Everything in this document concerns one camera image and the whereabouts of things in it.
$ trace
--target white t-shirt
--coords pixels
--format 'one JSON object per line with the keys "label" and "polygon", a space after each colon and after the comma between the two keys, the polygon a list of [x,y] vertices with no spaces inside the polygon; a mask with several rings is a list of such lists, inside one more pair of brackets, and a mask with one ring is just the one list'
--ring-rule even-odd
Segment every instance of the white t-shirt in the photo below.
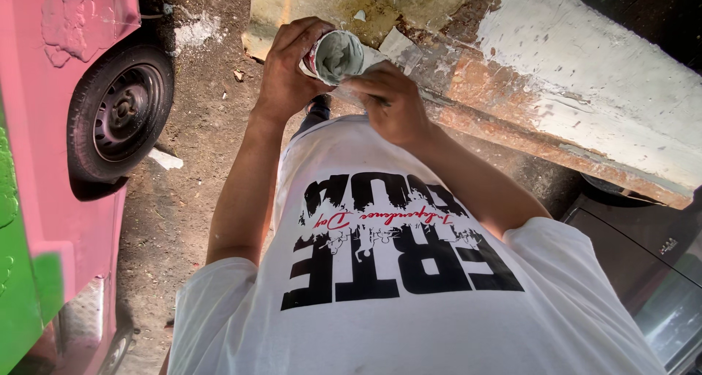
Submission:
{"label": "white t-shirt", "polygon": [[665,373],[587,236],[533,218],[499,241],[365,116],[294,138],[278,176],[260,269],[178,292],[169,374]]}

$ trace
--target green panel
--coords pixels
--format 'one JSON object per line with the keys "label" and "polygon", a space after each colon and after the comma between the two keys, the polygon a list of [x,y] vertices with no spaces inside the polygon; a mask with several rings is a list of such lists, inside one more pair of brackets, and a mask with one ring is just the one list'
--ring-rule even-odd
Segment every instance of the green panel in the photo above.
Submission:
{"label": "green panel", "polygon": [[7,374],[43,326],[1,105],[0,99],[0,374]]}
{"label": "green panel", "polygon": [[32,259],[34,281],[41,308],[41,321],[45,325],[63,306],[63,273],[58,253],[42,253]]}

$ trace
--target pink vehicle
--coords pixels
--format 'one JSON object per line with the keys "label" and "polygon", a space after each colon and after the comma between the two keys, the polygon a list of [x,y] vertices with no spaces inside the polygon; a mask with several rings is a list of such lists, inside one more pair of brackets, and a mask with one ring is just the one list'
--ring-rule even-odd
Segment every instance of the pink vehicle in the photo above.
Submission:
{"label": "pink vehicle", "polygon": [[113,374],[123,175],[153,147],[173,70],[138,0],[0,0],[0,374]]}

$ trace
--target tire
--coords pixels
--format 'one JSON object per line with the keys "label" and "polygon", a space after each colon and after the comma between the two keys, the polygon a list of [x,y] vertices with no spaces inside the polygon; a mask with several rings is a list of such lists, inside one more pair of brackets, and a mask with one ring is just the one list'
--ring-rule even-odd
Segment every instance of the tire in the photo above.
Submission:
{"label": "tire", "polygon": [[134,324],[123,304],[118,303],[115,305],[114,314],[117,318],[117,331],[114,333],[110,349],[107,351],[107,356],[102,362],[98,375],[114,375],[117,373],[119,364],[122,363],[124,356],[127,355],[127,350],[134,335]]}
{"label": "tire", "polygon": [[117,43],[78,82],[68,113],[73,179],[114,183],[156,143],[173,102],[173,68],[154,45]]}

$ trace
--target hubcap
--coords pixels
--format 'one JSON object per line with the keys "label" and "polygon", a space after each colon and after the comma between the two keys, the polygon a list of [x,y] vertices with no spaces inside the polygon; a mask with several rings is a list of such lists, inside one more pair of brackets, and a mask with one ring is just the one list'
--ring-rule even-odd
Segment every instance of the hubcap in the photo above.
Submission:
{"label": "hubcap", "polygon": [[93,123],[93,143],[100,157],[118,162],[134,154],[155,126],[163,82],[151,65],[135,65],[102,95]]}

